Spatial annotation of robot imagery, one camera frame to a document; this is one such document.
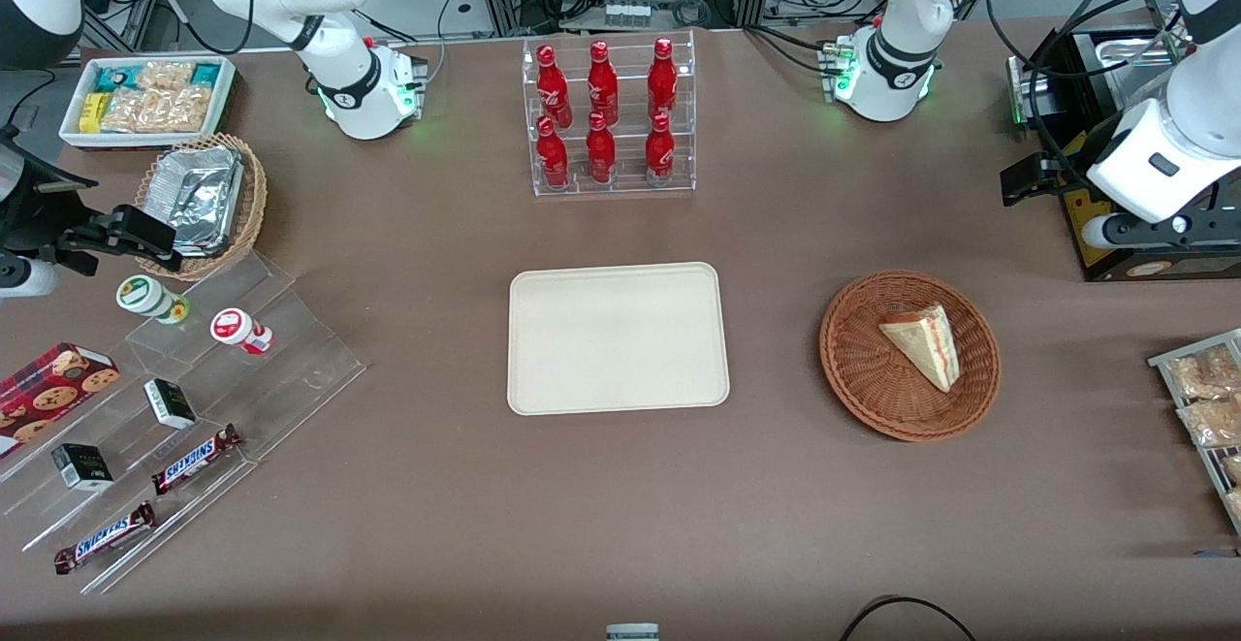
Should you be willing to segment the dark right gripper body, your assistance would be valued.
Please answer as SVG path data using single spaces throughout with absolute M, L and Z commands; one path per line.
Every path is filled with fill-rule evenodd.
M 2 255 L 92 258 L 61 238 L 91 224 L 93 210 L 81 203 L 79 191 L 99 182 L 55 167 L 19 146 L 16 136 L 16 128 L 2 128 Z

